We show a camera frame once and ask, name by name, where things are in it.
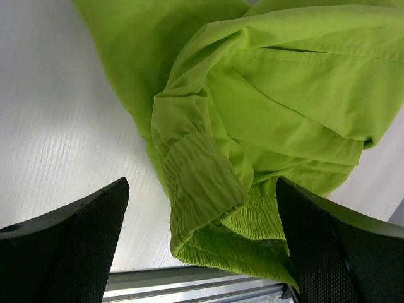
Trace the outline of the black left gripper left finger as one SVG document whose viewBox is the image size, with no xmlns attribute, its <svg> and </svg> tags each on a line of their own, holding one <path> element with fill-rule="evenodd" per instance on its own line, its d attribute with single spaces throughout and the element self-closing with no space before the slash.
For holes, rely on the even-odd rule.
<svg viewBox="0 0 404 303">
<path fill-rule="evenodd" d="M 129 201 L 120 178 L 1 229 L 1 302 L 101 302 Z"/>
</svg>

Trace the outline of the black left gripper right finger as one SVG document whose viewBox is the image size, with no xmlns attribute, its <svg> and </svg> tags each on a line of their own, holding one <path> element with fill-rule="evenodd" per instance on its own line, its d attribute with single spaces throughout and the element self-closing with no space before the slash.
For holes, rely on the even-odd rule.
<svg viewBox="0 0 404 303">
<path fill-rule="evenodd" d="M 297 302 L 403 302 L 403 227 L 282 177 L 276 200 Z"/>
</svg>

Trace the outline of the lime green shorts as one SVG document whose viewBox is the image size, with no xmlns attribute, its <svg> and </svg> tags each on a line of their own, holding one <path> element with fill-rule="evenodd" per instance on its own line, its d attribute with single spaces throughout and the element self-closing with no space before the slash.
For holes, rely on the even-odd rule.
<svg viewBox="0 0 404 303">
<path fill-rule="evenodd" d="M 403 105 L 402 1 L 75 1 L 179 261 L 295 285 L 279 177 L 326 196 Z"/>
</svg>

